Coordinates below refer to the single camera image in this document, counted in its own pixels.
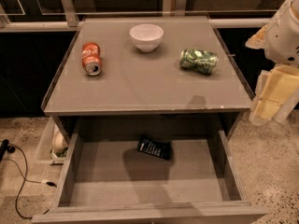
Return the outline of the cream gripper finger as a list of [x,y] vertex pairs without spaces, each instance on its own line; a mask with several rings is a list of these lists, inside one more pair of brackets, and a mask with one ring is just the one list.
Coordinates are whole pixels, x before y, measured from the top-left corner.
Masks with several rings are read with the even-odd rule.
[[262,27],[255,35],[247,40],[245,46],[250,49],[263,49],[267,26]]
[[276,64],[263,70],[255,88],[249,121],[261,126],[269,121],[283,123],[299,103],[299,67]]

